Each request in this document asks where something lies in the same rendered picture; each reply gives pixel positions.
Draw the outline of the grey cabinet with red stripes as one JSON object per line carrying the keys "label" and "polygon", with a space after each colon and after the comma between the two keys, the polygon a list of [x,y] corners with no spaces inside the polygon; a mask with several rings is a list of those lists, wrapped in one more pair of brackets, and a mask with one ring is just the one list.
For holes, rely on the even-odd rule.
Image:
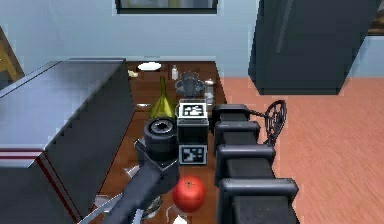
{"label": "grey cabinet with red stripes", "polygon": [[134,112],[122,59],[51,62],[0,91],[0,224],[87,216]]}

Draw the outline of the brown wooden table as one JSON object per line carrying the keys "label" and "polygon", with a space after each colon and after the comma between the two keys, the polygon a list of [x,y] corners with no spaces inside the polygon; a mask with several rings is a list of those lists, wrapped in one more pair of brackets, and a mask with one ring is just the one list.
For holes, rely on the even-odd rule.
{"label": "brown wooden table", "polygon": [[[140,72],[137,78],[130,79],[133,102],[136,104],[135,113],[127,128],[126,134],[119,146],[117,154],[108,171],[106,179],[99,190],[99,195],[113,197],[121,192],[129,181],[124,168],[131,168],[137,164],[137,157],[133,147],[134,142],[142,136],[143,126],[148,119],[148,108],[143,104],[154,103],[160,95],[159,77],[166,77],[167,94],[174,102],[180,99],[175,92],[175,81],[171,79],[171,68],[176,65],[179,72],[197,72],[201,80],[212,79],[215,82],[214,102],[226,102],[223,87],[216,65],[213,62],[163,62],[159,72]],[[188,217],[189,224],[216,224],[217,188],[214,185],[215,158],[213,153],[213,135],[209,134],[208,161],[203,166],[181,166],[182,176],[198,176],[206,187],[206,199],[202,207]]]}

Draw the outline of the white plate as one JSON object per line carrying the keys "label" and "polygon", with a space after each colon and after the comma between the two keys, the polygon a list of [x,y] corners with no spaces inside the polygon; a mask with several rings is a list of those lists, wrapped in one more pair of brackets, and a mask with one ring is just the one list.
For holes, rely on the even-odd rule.
{"label": "white plate", "polygon": [[158,62],[144,62],[138,65],[138,69],[141,71],[155,71],[161,68],[161,64]]}

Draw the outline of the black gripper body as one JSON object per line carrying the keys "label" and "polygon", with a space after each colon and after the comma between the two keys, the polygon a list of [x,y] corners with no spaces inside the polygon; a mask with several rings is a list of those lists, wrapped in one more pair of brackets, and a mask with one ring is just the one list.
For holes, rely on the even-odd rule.
{"label": "black gripper body", "polygon": [[149,120],[143,137],[135,143],[143,164],[125,186],[121,199],[112,208],[112,224],[133,224],[138,209],[146,210],[159,196],[178,182],[177,129],[174,119]]}

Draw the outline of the grey bowl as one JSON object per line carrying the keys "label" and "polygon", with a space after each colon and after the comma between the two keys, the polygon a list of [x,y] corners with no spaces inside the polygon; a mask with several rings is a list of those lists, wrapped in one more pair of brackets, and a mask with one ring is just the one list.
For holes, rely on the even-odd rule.
{"label": "grey bowl", "polygon": [[109,210],[113,206],[112,199],[107,195],[97,195],[94,200],[94,205],[103,211]]}

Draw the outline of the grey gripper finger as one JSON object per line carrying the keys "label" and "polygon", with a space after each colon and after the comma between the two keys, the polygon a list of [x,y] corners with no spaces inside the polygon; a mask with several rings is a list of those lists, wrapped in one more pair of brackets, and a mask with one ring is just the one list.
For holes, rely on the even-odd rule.
{"label": "grey gripper finger", "polygon": [[135,212],[135,216],[133,218],[132,224],[141,224],[143,213],[144,213],[143,210],[137,209]]}
{"label": "grey gripper finger", "polygon": [[122,194],[118,194],[113,198],[107,195],[97,195],[94,200],[94,205],[96,208],[86,217],[80,220],[77,224],[89,224],[100,214],[109,213],[115,204],[121,199],[121,197]]}

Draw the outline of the grey kettle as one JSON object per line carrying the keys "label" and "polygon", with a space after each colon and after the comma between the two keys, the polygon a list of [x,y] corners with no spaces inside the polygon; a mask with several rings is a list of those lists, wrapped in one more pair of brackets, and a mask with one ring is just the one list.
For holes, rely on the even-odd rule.
{"label": "grey kettle", "polygon": [[184,98],[196,98],[200,96],[205,88],[203,81],[199,79],[196,72],[184,72],[175,83],[176,93]]}

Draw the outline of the clear drinking glass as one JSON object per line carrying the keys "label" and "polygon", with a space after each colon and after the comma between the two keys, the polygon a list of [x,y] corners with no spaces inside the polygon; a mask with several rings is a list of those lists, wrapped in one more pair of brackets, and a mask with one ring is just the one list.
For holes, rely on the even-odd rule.
{"label": "clear drinking glass", "polygon": [[187,215],[175,204],[166,209],[165,215],[167,224],[188,224]]}

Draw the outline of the red round tomato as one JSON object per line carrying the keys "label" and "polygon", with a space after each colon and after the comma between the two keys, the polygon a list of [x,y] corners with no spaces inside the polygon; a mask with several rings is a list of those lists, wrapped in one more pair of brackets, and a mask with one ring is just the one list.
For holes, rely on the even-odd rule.
{"label": "red round tomato", "polygon": [[206,198],[206,188],[197,176],[183,176],[172,190],[172,199],[178,209],[193,213],[200,209]]}

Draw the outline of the olive green glass vase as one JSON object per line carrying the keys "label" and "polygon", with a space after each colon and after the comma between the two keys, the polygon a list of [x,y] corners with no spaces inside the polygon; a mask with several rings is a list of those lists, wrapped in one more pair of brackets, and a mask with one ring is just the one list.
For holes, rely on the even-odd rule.
{"label": "olive green glass vase", "polygon": [[166,91],[166,81],[163,76],[160,77],[160,96],[154,104],[149,108],[149,118],[157,117],[175,117],[176,105],[171,98],[168,97]]}

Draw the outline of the dark grey fridge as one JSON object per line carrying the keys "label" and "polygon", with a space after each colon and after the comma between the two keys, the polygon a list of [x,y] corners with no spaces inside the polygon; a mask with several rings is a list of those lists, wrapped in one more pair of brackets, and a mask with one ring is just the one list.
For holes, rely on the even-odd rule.
{"label": "dark grey fridge", "polygon": [[260,0],[248,74],[261,95],[336,95],[382,0]]}

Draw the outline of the clear glass cup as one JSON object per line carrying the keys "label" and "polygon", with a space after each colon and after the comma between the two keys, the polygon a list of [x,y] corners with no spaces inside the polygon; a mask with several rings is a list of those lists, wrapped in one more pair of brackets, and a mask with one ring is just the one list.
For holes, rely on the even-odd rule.
{"label": "clear glass cup", "polygon": [[215,82],[212,79],[204,81],[205,83],[205,101],[209,107],[214,105],[214,87]]}

